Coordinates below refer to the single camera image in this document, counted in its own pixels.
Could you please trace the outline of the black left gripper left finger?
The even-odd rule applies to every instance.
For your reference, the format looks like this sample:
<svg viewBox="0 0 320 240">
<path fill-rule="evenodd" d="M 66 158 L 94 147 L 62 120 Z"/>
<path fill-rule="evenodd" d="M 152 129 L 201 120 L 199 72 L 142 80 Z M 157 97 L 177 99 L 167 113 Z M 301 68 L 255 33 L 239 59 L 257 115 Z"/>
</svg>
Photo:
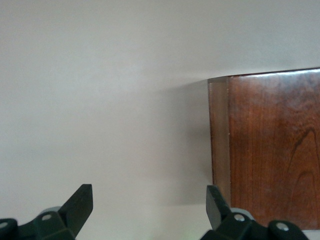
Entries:
<svg viewBox="0 0 320 240">
<path fill-rule="evenodd" d="M 93 211 L 93 187 L 82 184 L 61 206 L 43 210 L 30 222 L 0 218 L 0 240 L 76 240 Z"/>
</svg>

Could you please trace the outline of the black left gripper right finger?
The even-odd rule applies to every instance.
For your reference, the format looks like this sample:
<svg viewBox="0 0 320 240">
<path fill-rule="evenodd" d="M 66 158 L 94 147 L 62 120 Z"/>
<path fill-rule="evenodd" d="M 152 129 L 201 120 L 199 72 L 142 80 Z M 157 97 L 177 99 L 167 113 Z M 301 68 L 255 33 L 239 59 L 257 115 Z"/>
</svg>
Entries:
<svg viewBox="0 0 320 240">
<path fill-rule="evenodd" d="M 244 209 L 231 208 L 218 186 L 206 188 L 206 213 L 211 225 L 200 240 L 308 240 L 295 224 L 272 220 L 265 227 Z"/>
</svg>

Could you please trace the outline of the dark wooden cabinet box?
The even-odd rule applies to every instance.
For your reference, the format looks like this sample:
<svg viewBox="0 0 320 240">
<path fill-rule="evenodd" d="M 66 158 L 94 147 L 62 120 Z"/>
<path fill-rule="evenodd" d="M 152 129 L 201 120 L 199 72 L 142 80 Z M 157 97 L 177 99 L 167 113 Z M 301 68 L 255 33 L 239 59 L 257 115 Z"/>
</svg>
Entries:
<svg viewBox="0 0 320 240">
<path fill-rule="evenodd" d="M 262 225 L 320 230 L 320 67 L 207 82 L 212 179 Z"/>
</svg>

